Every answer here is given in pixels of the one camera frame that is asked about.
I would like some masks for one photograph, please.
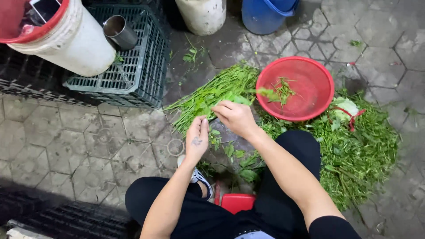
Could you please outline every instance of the tiled floor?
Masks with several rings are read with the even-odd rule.
[[[189,43],[172,32],[173,58],[164,104],[175,102],[240,60],[263,68],[286,56],[324,64],[337,87],[364,80],[367,97],[389,111],[400,132],[399,162],[385,192],[345,212],[364,238],[422,238],[425,235],[425,3],[421,0],[304,0],[286,27],[258,36],[229,13],[223,28],[188,37],[206,49],[195,66],[181,59]],[[364,44],[356,48],[350,40]],[[2,96],[0,175],[72,200],[124,209],[128,186],[142,176],[170,177],[184,152],[161,110],[81,107]],[[238,147],[247,147],[243,140]],[[228,161],[216,155],[215,160]]]

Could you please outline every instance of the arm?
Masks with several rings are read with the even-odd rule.
[[[153,201],[144,220],[140,239],[170,238],[180,217],[193,169],[208,149],[208,130],[205,116],[196,117],[187,130],[186,157]]]
[[[257,149],[280,188],[301,209],[307,228],[321,216],[345,219],[313,174],[256,125],[249,106],[222,101],[212,110],[229,129]]]

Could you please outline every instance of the metal cup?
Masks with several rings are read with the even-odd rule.
[[[103,23],[103,33],[113,40],[121,48],[121,51],[133,49],[139,39],[131,23],[120,15],[111,16]]]

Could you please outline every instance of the black pants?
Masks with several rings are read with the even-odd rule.
[[[287,131],[276,142],[319,180],[320,145],[310,133]],[[143,225],[150,206],[167,181],[160,177],[143,177],[128,188],[125,205],[140,225]],[[250,230],[262,230],[275,238],[307,237],[301,210],[281,190],[268,168],[265,169],[252,210],[233,215],[201,196],[199,185],[191,183],[171,238],[235,238]]]

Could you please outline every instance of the white container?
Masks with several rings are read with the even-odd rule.
[[[187,28],[195,35],[214,34],[226,20],[226,0],[176,0]]]
[[[103,28],[85,9],[81,0],[70,0],[58,24],[42,38],[28,43],[8,44],[12,49],[37,55],[85,77],[106,71],[115,60],[115,49]]]

